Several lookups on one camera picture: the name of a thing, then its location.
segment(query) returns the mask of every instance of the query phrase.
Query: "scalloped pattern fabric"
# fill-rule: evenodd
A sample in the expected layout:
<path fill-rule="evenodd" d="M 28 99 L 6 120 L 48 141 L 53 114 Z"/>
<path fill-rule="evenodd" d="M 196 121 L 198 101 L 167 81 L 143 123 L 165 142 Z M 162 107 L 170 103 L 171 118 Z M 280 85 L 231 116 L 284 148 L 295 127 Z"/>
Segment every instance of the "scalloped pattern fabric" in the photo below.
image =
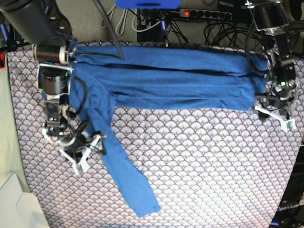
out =
<path fill-rule="evenodd" d="M 261 123 L 257 114 L 248 112 L 116 108 L 112 129 L 129 159 L 148 178 L 161 207 L 159 213 L 138 219 L 97 154 L 88 159 L 91 169 L 75 176 L 59 148 L 43 138 L 45 115 L 32 52 L 11 52 L 8 60 L 24 172 L 51 228 L 269 226 L 304 133 L 303 61 L 295 60 L 300 77 L 297 129 L 288 133 L 281 131 L 278 121 Z"/>

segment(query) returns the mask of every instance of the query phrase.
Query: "power strip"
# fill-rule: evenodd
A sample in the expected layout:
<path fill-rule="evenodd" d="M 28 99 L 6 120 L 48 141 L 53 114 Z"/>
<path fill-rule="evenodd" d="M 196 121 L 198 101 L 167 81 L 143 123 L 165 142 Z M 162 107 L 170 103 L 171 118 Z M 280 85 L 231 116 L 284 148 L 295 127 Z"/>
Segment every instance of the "power strip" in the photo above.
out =
<path fill-rule="evenodd" d="M 232 21 L 232 13 L 203 10 L 203 9 L 179 9 L 175 12 L 179 12 L 181 18 L 189 19 L 213 19 L 213 20 L 225 20 Z"/>

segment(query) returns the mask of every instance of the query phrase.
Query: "robotic arm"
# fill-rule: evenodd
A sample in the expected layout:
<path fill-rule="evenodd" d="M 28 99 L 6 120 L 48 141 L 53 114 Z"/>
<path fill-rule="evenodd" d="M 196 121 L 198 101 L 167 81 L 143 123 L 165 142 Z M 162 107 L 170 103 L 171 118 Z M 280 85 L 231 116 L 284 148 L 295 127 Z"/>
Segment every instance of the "robotic arm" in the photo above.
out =
<path fill-rule="evenodd" d="M 97 3 L 97 0 L 95 3 L 102 13 L 100 3 Z M 284 26 L 288 25 L 287 17 L 280 0 L 246 0 L 246 5 L 252 12 L 255 25 L 252 26 L 248 37 L 251 37 L 255 30 L 264 34 L 263 46 L 271 64 L 270 91 L 256 96 L 253 110 L 258 111 L 262 120 L 270 116 L 279 119 L 282 129 L 287 131 L 295 128 L 295 121 L 291 120 L 290 116 L 295 108 L 294 90 L 298 83 L 289 42 L 284 32 Z M 105 154 L 102 138 L 106 136 L 96 133 L 88 140 L 84 131 L 89 122 L 82 122 L 76 129 L 70 125 L 70 120 L 75 119 L 82 109 L 81 105 L 79 110 L 72 112 L 68 102 L 73 73 L 69 61 L 74 59 L 77 40 L 52 29 L 38 0 L 1 0 L 0 12 L 33 44 L 33 55 L 39 62 L 37 87 L 46 95 L 46 122 L 42 130 L 44 137 L 61 146 L 60 152 L 71 161 L 76 174 L 86 172 L 89 168 L 86 159 L 92 150 L 100 155 Z M 245 45 L 246 56 L 255 68 L 248 49 Z M 256 70 L 259 74 L 268 73 Z M 83 86 L 84 104 L 85 84 L 77 77 L 74 77 L 74 80 Z M 286 120 L 277 115 L 276 111 L 285 115 Z"/>

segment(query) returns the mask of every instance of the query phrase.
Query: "blue cloth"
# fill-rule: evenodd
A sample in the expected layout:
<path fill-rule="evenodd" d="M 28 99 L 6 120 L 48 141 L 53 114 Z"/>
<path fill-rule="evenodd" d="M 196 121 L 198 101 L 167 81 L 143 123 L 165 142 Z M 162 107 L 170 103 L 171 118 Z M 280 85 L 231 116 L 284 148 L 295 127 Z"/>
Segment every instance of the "blue cloth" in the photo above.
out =
<path fill-rule="evenodd" d="M 102 160 L 122 196 L 138 217 L 160 210 L 146 177 L 129 161 L 111 130 L 115 106 L 147 109 L 226 108 L 248 111 L 266 81 L 237 54 L 154 47 L 122 47 L 125 60 L 80 56 L 71 63 L 73 75 L 88 88 L 81 120 L 91 121 L 89 133 L 100 131 L 106 156 Z M 115 47 L 79 47 L 78 53 L 116 54 Z M 265 59 L 252 56 L 259 69 Z M 81 85 L 72 80 L 70 102 L 78 109 Z"/>

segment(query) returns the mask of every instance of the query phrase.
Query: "blue long-sleeve shirt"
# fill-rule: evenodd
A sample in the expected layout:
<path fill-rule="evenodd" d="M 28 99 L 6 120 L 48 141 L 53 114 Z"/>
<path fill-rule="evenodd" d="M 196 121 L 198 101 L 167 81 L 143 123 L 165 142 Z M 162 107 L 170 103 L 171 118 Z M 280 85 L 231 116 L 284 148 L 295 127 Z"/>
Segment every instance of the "blue long-sleeve shirt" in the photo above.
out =
<path fill-rule="evenodd" d="M 226 108 L 248 111 L 256 93 L 264 91 L 264 76 L 254 73 L 246 58 L 237 54 L 153 47 L 122 47 L 125 60 L 80 56 L 71 63 L 73 75 L 81 78 L 88 97 L 81 120 L 89 120 L 89 133 L 107 134 L 102 160 L 122 196 L 138 217 L 160 210 L 146 177 L 138 171 L 114 132 L 115 106 L 147 109 Z M 116 54 L 113 46 L 79 47 L 78 53 Z M 267 61 L 252 59 L 259 69 Z M 69 96 L 77 109 L 83 89 L 72 81 Z"/>

